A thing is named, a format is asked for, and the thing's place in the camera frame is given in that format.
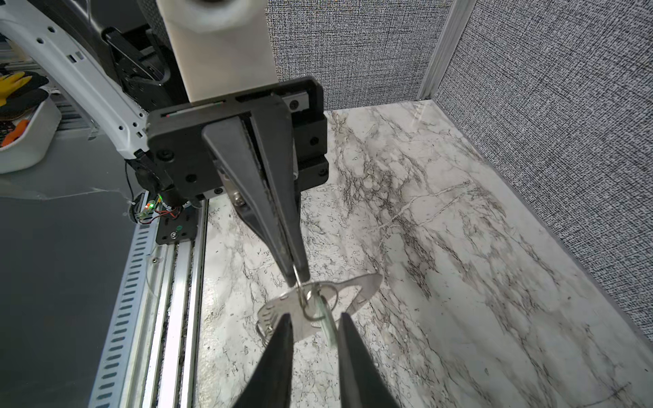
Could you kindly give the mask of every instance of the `gray floor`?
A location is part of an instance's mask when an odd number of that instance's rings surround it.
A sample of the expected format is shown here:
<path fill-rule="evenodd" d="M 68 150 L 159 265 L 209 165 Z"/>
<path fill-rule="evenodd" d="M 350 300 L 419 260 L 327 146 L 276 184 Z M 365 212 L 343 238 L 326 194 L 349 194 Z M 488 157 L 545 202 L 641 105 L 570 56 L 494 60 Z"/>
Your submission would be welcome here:
<path fill-rule="evenodd" d="M 86 407 L 133 224 L 119 193 L 0 198 L 0 406 Z"/>

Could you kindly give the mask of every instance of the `silver metal plate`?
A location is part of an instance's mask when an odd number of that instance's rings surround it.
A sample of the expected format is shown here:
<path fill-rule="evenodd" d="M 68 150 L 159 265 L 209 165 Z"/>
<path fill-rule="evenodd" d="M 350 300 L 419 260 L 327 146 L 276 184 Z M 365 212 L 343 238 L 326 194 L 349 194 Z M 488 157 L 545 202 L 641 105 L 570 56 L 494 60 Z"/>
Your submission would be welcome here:
<path fill-rule="evenodd" d="M 315 303 L 313 296 L 311 296 L 313 293 L 319 292 L 328 302 L 345 288 L 360 287 L 358 294 L 345 310 L 348 314 L 353 315 L 372 299 L 372 296 L 381 287 L 381 282 L 383 282 L 383 276 L 381 274 L 368 274 L 339 283 L 329 281 L 303 283 L 302 288 L 308 298 L 306 314 L 310 317 L 315 315 Z M 337 303 L 338 299 L 336 298 L 332 310 Z M 279 319 L 286 313 L 290 313 L 293 322 L 293 339 L 295 342 L 310 337 L 320 331 L 318 322 L 305 318 L 300 293 L 298 292 L 298 288 L 295 287 L 278 298 L 272 299 L 259 310 L 257 314 L 259 321 L 257 324 L 266 341 L 270 340 L 274 329 L 279 323 Z M 334 318 L 337 322 L 340 316 L 335 316 Z"/>

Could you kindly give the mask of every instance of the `orange object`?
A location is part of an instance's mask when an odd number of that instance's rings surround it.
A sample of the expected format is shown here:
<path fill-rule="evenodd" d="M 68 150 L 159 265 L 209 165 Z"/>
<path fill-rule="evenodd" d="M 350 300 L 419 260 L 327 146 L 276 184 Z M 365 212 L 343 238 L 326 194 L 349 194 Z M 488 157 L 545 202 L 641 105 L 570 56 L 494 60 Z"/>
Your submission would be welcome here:
<path fill-rule="evenodd" d="M 7 133 L 5 139 L 2 141 L 2 144 L 0 145 L 0 148 L 8 146 L 11 142 L 21 137 L 21 135 L 27 128 L 27 125 L 29 125 L 29 120 L 27 119 L 23 119 L 20 122 L 18 122 L 16 128 L 13 131 Z"/>

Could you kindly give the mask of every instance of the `white marble surface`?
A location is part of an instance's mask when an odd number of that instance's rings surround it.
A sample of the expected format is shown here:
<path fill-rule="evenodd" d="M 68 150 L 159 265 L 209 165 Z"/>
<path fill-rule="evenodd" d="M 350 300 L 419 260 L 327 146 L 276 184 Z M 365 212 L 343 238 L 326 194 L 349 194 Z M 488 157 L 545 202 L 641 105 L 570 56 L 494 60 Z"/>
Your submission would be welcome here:
<path fill-rule="evenodd" d="M 430 101 L 329 113 L 302 195 L 314 279 L 377 271 L 354 321 L 402 407 L 653 406 L 653 353 Z M 286 288 L 225 197 L 210 210 L 196 406 L 230 407 Z M 337 351 L 295 344 L 295 407 L 340 406 Z"/>

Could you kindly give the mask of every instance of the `white bin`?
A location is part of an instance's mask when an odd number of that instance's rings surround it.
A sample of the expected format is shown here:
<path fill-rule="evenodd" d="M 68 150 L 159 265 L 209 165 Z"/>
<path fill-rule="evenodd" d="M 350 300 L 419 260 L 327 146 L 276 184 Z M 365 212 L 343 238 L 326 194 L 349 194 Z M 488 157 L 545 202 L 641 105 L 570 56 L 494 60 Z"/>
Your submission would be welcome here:
<path fill-rule="evenodd" d="M 23 135 L 0 148 L 0 174 L 22 170 L 41 161 L 60 121 L 61 112 L 48 97 L 32 115 Z"/>

